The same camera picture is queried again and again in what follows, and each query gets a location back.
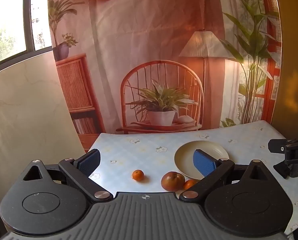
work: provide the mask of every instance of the printed backdrop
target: printed backdrop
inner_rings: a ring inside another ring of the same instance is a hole
[[[48,0],[53,53],[84,149],[102,133],[271,122],[276,0]]]

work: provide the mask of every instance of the small orange fruit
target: small orange fruit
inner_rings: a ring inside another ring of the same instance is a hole
[[[135,170],[131,175],[131,178],[133,178],[135,181],[142,181],[144,177],[144,172],[141,170]]]
[[[193,185],[195,185],[198,181],[195,180],[195,179],[190,179],[190,180],[187,180],[184,184],[184,190],[187,190],[189,189],[190,187],[192,187]]]

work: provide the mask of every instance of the lamp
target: lamp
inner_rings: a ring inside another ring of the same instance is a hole
[[[222,45],[220,40],[210,31],[194,32],[190,40],[182,49],[180,57],[203,57],[203,96],[202,96],[202,114],[203,120],[204,97],[206,84],[205,58],[217,57],[235,60],[234,56]]]

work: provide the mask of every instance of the floral tablecloth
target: floral tablecloth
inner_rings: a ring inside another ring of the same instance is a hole
[[[196,140],[219,143],[236,164],[249,164],[260,159],[281,184],[294,207],[294,213],[285,231],[298,227],[298,178],[283,179],[273,165],[284,160],[284,155],[268,150],[268,141],[284,138],[265,121],[212,130],[166,133],[118,135],[102,133],[92,149],[99,149],[101,162],[90,179],[115,195],[117,192],[164,192],[160,182],[168,171],[177,171],[174,154],[183,144]],[[131,178],[134,170],[142,170],[146,179],[136,182]]]

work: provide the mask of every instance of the screw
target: screw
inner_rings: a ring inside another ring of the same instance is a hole
[[[96,198],[105,199],[110,197],[110,193],[108,191],[97,191],[95,193]]]
[[[198,193],[195,192],[195,191],[185,191],[183,194],[182,194],[185,198],[196,198],[198,197]]]

